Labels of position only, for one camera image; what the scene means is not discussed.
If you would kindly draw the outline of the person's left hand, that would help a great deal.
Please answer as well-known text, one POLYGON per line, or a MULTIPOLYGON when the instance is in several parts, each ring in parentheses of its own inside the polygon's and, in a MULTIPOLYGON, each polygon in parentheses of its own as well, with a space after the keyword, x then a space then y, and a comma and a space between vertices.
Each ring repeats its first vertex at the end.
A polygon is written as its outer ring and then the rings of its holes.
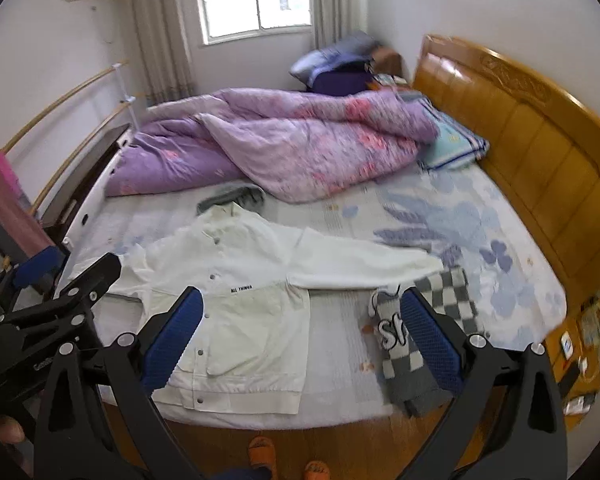
POLYGON ((25 440, 26 435, 19 422, 9 416, 0 417, 0 442, 16 462, 23 462, 19 445, 25 440))

